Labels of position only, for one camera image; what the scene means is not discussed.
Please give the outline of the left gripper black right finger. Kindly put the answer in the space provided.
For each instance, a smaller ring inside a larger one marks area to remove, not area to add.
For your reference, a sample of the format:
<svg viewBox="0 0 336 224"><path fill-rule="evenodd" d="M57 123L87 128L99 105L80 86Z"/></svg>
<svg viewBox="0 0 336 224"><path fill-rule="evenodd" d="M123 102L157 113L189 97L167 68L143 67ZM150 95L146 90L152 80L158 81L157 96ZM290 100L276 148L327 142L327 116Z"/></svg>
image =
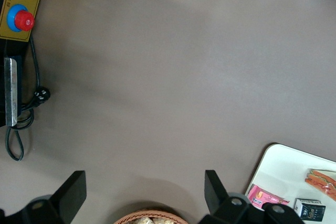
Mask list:
<svg viewBox="0 0 336 224"><path fill-rule="evenodd" d="M210 223L245 223L247 199L239 193L228 193L214 170L205 171L204 196Z"/></svg>

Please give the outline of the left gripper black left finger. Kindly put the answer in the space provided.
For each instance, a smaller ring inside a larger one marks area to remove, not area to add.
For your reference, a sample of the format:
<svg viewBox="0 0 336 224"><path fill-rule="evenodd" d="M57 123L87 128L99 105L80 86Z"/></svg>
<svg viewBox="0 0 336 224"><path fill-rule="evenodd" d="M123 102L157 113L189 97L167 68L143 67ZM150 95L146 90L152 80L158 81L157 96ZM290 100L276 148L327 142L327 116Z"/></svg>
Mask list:
<svg viewBox="0 0 336 224"><path fill-rule="evenodd" d="M86 173L73 172L48 199L27 206L28 223L71 223L87 197Z"/></svg>

